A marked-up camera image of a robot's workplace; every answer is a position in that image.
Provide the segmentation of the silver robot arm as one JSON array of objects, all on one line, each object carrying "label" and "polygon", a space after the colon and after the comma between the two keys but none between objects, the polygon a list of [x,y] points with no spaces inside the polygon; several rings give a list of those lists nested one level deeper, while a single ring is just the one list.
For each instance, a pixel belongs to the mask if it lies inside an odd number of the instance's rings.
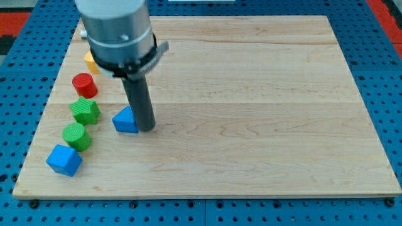
[{"label": "silver robot arm", "polygon": [[145,0],[76,0],[91,54],[120,78],[139,131],[155,127],[148,86],[140,70],[155,59],[156,38]]}]

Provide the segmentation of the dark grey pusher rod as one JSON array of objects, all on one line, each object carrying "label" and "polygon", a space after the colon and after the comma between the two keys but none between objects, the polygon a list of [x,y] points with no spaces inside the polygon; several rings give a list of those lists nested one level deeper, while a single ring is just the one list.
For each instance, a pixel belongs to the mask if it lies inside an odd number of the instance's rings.
[{"label": "dark grey pusher rod", "polygon": [[148,85],[143,77],[138,80],[122,79],[131,111],[139,131],[151,131],[156,124]]}]

